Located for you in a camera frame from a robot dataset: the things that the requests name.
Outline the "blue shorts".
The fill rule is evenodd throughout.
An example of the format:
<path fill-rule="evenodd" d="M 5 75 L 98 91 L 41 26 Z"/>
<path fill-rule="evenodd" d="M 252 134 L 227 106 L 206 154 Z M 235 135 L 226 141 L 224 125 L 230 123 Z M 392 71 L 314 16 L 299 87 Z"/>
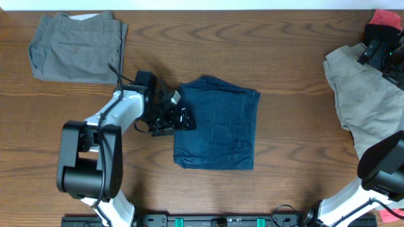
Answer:
<path fill-rule="evenodd" d="M 174 136 L 174 163 L 203 170 L 252 170 L 260 93 L 213 76 L 179 87 L 196 122 Z"/>

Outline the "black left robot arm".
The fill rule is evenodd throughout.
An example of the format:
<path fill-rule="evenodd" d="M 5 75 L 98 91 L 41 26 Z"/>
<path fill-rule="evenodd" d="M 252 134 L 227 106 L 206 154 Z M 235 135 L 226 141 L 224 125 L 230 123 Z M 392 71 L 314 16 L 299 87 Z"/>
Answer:
<path fill-rule="evenodd" d="M 142 121 L 152 136 L 169 136 L 196 128 L 194 117 L 178 91 L 156 87 L 151 72 L 134 80 L 117 75 L 112 99 L 83 121 L 68 121 L 61 134 L 57 188 L 90 206 L 95 217 L 64 217 L 62 226 L 139 226 L 136 208 L 121 190 L 122 136 Z"/>

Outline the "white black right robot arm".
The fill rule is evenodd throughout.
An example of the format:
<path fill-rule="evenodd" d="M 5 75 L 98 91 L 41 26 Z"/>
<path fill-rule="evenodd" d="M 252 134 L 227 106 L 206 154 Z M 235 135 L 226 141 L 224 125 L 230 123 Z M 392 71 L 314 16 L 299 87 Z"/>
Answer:
<path fill-rule="evenodd" d="M 343 46 L 323 67 L 359 164 L 353 181 L 311 208 L 304 224 L 348 226 L 378 206 L 403 205 L 403 45 Z"/>

